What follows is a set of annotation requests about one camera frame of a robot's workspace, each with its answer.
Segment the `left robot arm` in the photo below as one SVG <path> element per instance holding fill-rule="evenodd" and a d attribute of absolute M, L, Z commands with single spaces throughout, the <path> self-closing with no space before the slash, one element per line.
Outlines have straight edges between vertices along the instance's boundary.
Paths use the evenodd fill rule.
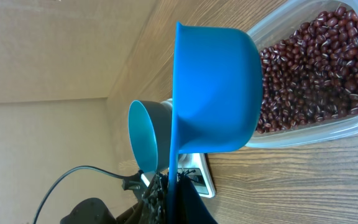
<path fill-rule="evenodd" d="M 102 200 L 88 198 L 63 217 L 60 224 L 117 224 L 117 221 Z"/>

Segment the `blue plastic measuring scoop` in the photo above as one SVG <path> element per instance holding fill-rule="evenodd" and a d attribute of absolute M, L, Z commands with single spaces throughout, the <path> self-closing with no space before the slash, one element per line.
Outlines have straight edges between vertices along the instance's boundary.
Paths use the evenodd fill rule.
<path fill-rule="evenodd" d="M 176 26 L 167 222 L 176 223 L 179 154 L 232 152 L 245 146 L 262 104 L 259 52 L 245 32 Z"/>

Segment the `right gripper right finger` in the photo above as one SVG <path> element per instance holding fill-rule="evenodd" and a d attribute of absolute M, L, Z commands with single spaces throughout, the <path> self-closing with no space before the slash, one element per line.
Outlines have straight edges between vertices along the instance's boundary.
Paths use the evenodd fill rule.
<path fill-rule="evenodd" d="M 201 197 L 195 189 L 189 172 L 178 175 L 177 183 L 177 217 L 179 224 L 217 224 L 217 221 L 209 213 Z"/>

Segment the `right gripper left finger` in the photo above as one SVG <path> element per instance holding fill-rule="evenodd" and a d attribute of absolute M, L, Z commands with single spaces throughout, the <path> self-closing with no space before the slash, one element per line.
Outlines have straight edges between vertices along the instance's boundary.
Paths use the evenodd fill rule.
<path fill-rule="evenodd" d="M 156 173 L 138 202 L 116 218 L 124 224 L 163 224 L 167 222 L 168 177 Z"/>

